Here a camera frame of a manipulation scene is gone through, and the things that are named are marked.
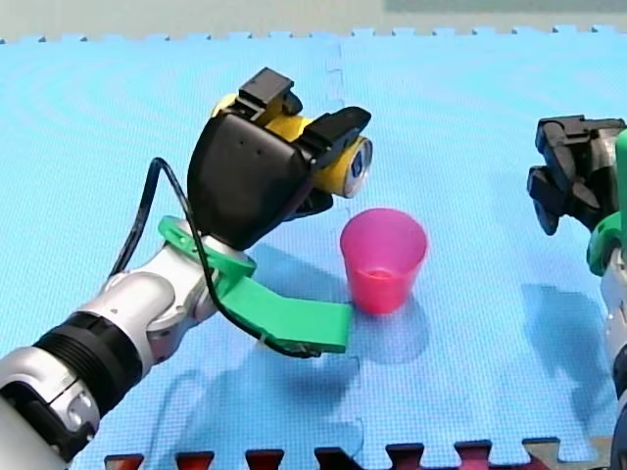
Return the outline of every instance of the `pink cup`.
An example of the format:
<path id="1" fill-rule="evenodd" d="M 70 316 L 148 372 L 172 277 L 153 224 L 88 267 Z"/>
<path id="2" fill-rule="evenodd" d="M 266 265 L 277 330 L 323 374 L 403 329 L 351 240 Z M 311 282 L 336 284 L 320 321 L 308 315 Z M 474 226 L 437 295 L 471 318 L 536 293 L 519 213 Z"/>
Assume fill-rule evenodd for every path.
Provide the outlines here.
<path id="1" fill-rule="evenodd" d="M 404 212 L 371 209 L 349 220 L 340 249 L 355 304 L 368 313 L 389 313 L 410 295 L 427 252 L 427 236 Z"/>

